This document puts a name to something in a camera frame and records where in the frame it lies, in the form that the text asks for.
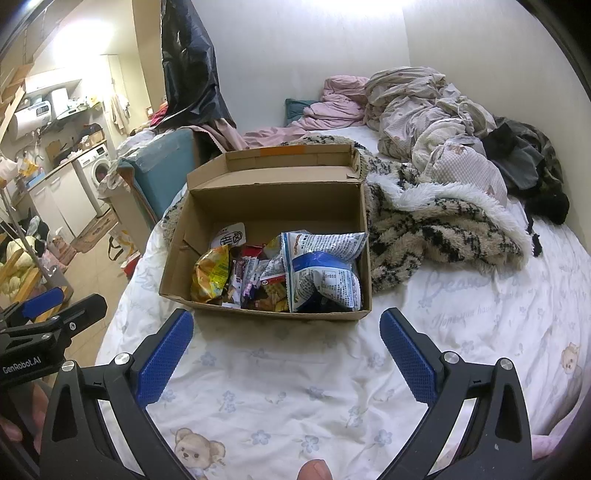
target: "silver screw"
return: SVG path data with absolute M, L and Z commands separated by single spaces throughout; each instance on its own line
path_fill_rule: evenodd
M 456 364 L 460 361 L 460 357 L 456 352 L 445 352 L 443 354 L 443 359 L 448 363 L 448 364 Z
M 115 363 L 117 365 L 125 365 L 127 362 L 129 362 L 129 359 L 130 356 L 128 353 L 120 353 L 115 357 Z
M 74 365 L 75 363 L 72 360 L 68 360 L 67 362 L 64 362 L 64 364 L 61 366 L 61 369 L 64 372 L 69 372 L 74 368 Z
M 513 362 L 508 358 L 501 358 L 501 368 L 511 370 L 513 368 Z

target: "white fur trim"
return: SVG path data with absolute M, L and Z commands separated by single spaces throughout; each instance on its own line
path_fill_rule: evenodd
M 517 224 L 513 215 L 503 207 L 496 199 L 488 196 L 486 193 L 477 189 L 473 185 L 463 183 L 420 183 L 410 187 L 407 190 L 400 188 L 391 176 L 378 175 L 370 173 L 367 176 L 368 184 L 377 184 L 388 196 L 394 207 L 405 212 L 412 212 L 421 207 L 426 207 L 437 197 L 454 198 L 473 203 L 481 208 L 491 221 L 503 230 L 511 240 L 523 252 L 523 261 L 525 265 L 532 256 L 531 237 L 527 232 Z

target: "cardboard carton on counter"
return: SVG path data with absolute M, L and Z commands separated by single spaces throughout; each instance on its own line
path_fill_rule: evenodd
M 362 292 L 358 312 L 276 313 L 191 301 L 191 274 L 223 227 L 243 222 L 246 241 L 262 245 L 281 232 L 367 232 L 359 153 L 350 145 L 290 145 L 228 152 L 187 176 L 181 212 L 160 294 L 189 307 L 300 320 L 359 320 L 371 310 L 369 247 L 357 260 Z

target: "textured blue pad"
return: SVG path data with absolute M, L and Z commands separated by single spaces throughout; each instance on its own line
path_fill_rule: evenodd
M 22 316 L 34 319 L 53 307 L 57 307 L 64 301 L 64 292 L 60 287 L 52 288 L 37 297 L 27 300 L 22 304 Z
M 135 399 L 140 407 L 158 401 L 192 337 L 193 317 L 184 312 L 138 374 Z
M 435 372 L 388 310 L 380 318 L 379 332 L 414 398 L 421 403 L 434 404 L 438 396 Z

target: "white patterned quilt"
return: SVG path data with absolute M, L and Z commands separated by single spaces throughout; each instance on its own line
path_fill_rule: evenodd
M 376 151 L 376 134 L 366 127 L 334 133 Z M 509 207 L 525 225 L 521 206 Z M 193 340 L 148 412 L 196 478 L 295 479 L 305 461 L 323 458 L 335 479 L 375 479 L 426 411 L 379 337 L 382 311 L 395 306 L 442 351 L 469 362 L 513 360 L 534 453 L 542 455 L 569 419 L 554 429 L 558 436 L 537 435 L 548 434 L 589 387 L 591 261 L 569 228 L 537 222 L 535 230 L 544 252 L 524 270 L 482 275 L 425 264 L 406 286 L 376 295 L 373 311 L 359 322 L 195 313 Z M 181 306 L 158 295 L 166 255 L 157 225 L 97 364 L 133 352 Z M 138 469 L 109 404 L 103 412 L 121 458 Z M 466 403 L 457 426 L 466 425 L 470 412 Z M 455 429 L 444 453 L 461 436 Z

